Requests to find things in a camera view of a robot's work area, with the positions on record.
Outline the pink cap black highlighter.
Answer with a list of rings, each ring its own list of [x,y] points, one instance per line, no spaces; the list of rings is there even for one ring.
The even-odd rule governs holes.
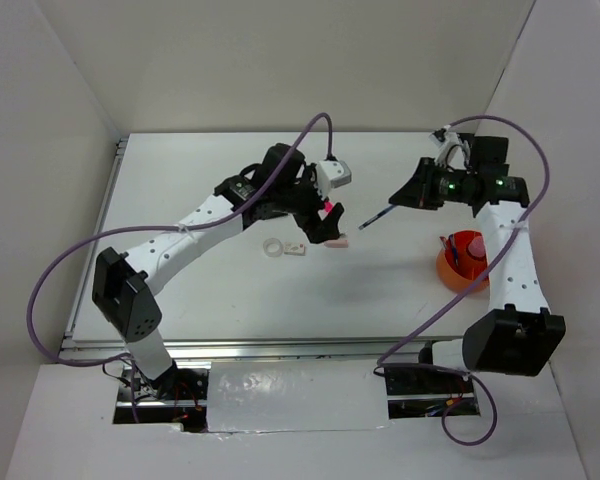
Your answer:
[[[321,219],[325,219],[329,213],[333,210],[334,204],[327,201],[324,203],[322,209],[319,211],[319,215]]]

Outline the blue clear barrel pen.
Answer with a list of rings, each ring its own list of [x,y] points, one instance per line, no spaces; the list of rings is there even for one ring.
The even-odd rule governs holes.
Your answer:
[[[365,220],[363,223],[361,223],[358,226],[358,230],[362,231],[362,230],[368,228],[373,223],[375,223],[376,221],[380,220],[381,218],[383,218],[384,216],[386,216],[387,214],[389,214],[390,212],[392,212],[396,207],[397,207],[396,205],[389,205],[386,208],[382,209],[380,212],[378,212],[377,214],[375,214],[374,216],[372,216],[368,220]]]

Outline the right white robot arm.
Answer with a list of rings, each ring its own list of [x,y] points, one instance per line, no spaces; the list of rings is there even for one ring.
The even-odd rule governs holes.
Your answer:
[[[472,210],[486,254],[489,305],[459,340],[432,345],[416,379],[440,391],[451,369],[535,377],[566,333],[541,290],[531,247],[526,183],[509,173],[505,137],[468,137],[439,130],[439,151],[419,160],[412,178],[394,193],[395,206],[437,210],[447,202]]]

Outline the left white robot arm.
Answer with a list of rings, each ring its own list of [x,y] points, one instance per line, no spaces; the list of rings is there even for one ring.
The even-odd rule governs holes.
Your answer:
[[[263,160],[223,180],[172,231],[125,252],[102,250],[95,261],[92,301],[117,330],[156,399],[174,394],[181,376],[168,353],[156,297],[177,274],[221,242],[259,221],[290,215],[312,244],[340,238],[340,203],[324,209],[332,190],[352,180],[334,155],[307,163],[289,145],[271,146]]]

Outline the pink eraser with sharpener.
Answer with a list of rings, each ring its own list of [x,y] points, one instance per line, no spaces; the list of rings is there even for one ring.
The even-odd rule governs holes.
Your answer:
[[[324,246],[326,248],[345,249],[349,247],[349,240],[346,235],[342,235],[337,239],[326,241]]]

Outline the white staples box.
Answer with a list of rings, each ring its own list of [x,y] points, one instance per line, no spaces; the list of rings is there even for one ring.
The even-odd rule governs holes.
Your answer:
[[[283,254],[292,256],[304,256],[306,254],[306,246],[300,242],[285,242],[283,244]]]

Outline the clear tape roll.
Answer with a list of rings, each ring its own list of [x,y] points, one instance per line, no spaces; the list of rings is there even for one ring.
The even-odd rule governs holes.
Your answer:
[[[268,238],[263,242],[263,252],[269,258],[280,257],[284,253],[284,245],[277,238]]]

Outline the orange round organizer container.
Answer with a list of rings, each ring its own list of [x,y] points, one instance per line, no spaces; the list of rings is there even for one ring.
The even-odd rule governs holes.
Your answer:
[[[462,230],[452,233],[456,236],[459,250],[459,266],[454,264],[451,251],[442,248],[436,257],[436,272],[439,280],[449,290],[459,293],[468,287],[488,266],[487,257],[480,261],[467,254],[466,247],[475,236],[482,236],[475,230]]]

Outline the aluminium table frame rail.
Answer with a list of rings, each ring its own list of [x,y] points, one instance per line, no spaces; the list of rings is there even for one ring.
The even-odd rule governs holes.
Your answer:
[[[116,163],[101,230],[172,224],[198,208],[225,178],[262,160],[291,133],[133,134]],[[424,133],[310,134],[301,149],[315,162],[332,148],[352,170],[332,193],[343,204],[345,249],[310,245],[304,256],[269,258],[263,242],[302,242],[285,217],[224,241],[185,268],[158,295],[160,333],[178,358],[331,355],[376,357],[417,327],[428,337],[457,337],[481,314],[485,294],[462,301],[439,281],[440,236],[468,228],[469,209],[399,208],[359,231],[435,148]]]

